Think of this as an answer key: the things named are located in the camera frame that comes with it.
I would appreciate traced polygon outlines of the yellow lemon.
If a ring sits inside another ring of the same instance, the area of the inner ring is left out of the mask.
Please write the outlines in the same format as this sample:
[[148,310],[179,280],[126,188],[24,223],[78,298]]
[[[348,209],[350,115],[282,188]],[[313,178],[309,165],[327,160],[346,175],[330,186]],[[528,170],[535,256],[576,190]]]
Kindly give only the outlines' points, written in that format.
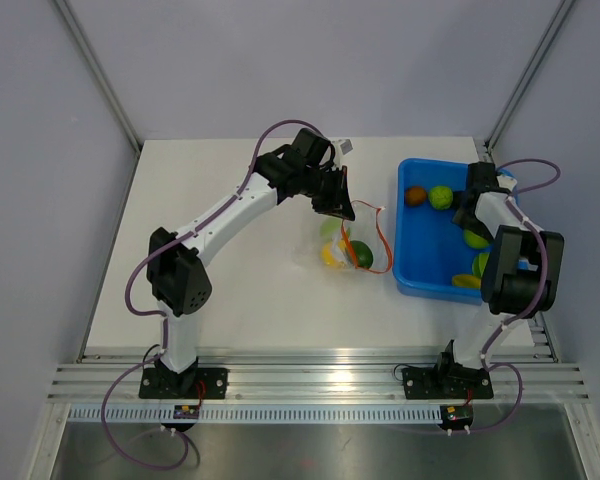
[[321,249],[321,260],[330,268],[346,268],[349,265],[346,243],[343,240],[327,242]]

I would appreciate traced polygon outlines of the dark green lime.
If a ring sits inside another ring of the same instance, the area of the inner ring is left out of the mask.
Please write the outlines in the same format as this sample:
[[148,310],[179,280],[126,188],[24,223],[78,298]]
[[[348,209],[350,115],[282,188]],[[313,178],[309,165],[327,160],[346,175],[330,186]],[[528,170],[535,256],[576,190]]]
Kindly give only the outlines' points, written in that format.
[[359,268],[369,270],[373,266],[373,253],[370,247],[360,240],[350,241],[350,247],[346,250],[346,255],[348,261]]

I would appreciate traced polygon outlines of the clear zip bag orange zipper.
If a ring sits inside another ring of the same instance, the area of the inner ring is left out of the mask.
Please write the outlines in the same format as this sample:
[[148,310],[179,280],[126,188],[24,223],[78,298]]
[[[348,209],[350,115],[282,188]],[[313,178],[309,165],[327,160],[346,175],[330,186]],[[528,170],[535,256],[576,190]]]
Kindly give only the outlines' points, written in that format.
[[326,215],[303,219],[292,258],[336,272],[388,273],[394,254],[382,225],[386,207],[363,200],[353,200],[352,206],[353,221]]

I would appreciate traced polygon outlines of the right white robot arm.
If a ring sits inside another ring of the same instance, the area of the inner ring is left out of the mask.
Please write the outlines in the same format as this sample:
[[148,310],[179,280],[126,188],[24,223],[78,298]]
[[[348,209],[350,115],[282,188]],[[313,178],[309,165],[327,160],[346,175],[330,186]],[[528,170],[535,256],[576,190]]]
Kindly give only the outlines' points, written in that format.
[[453,223],[488,240],[490,253],[481,277],[479,313],[467,332],[449,342],[434,367],[434,384],[443,395],[456,396],[469,383],[484,383],[496,367],[490,363],[493,350],[523,321],[549,310],[555,302],[564,237],[538,226],[515,196],[555,183],[561,170],[551,161],[535,158],[506,165],[525,163],[548,166],[554,174],[521,188],[493,164],[468,167]]

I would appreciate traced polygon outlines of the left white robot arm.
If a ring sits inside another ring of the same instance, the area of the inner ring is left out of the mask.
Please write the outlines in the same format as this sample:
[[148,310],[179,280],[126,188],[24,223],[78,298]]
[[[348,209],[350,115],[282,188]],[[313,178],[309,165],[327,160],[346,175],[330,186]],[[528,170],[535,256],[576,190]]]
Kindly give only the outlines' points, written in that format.
[[202,391],[198,370],[197,312],[210,299],[207,269],[242,229],[297,195],[314,212],[353,220],[343,156],[350,140],[332,142],[310,127],[292,142],[263,153],[256,150],[235,192],[175,232],[163,228],[150,237],[147,279],[163,318],[162,347],[144,381],[152,398],[184,398]]

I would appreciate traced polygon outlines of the yellow star fruit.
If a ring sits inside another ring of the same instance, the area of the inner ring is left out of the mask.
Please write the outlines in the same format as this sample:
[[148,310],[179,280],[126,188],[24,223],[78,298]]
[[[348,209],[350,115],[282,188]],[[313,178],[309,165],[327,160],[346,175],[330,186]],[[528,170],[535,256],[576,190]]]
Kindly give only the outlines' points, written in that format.
[[457,274],[451,279],[451,283],[457,288],[477,289],[481,288],[481,279],[472,274]]

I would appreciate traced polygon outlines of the light green apple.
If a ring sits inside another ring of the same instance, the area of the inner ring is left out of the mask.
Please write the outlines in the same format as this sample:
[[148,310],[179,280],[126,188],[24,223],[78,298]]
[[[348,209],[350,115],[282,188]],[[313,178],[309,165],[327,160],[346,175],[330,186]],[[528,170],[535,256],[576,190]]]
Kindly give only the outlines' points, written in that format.
[[490,246],[490,242],[487,239],[471,232],[470,230],[463,231],[463,239],[468,247],[475,250],[484,250]]

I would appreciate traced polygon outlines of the blue plastic bin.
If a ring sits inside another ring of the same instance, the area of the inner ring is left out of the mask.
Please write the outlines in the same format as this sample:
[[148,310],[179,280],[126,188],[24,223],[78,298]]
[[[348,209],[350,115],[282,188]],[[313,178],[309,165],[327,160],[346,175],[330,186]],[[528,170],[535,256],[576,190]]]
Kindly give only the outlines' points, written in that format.
[[460,201],[468,181],[496,167],[486,162],[472,164],[409,158],[397,172],[397,206],[393,275],[398,291],[404,295],[479,305],[481,293],[475,288],[457,287],[452,278],[471,274],[474,259],[481,252],[465,241],[464,230],[453,222],[454,206],[439,210],[426,201],[409,206],[405,193],[411,187],[430,191],[448,187]]

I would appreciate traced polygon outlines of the green star fruit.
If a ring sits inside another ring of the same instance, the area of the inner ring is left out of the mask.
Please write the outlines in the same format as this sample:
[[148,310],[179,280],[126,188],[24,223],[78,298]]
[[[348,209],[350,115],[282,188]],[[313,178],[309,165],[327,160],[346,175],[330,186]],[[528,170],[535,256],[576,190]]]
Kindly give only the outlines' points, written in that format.
[[487,262],[489,259],[489,252],[481,252],[474,257],[472,262],[472,274],[478,278],[481,278],[484,274]]

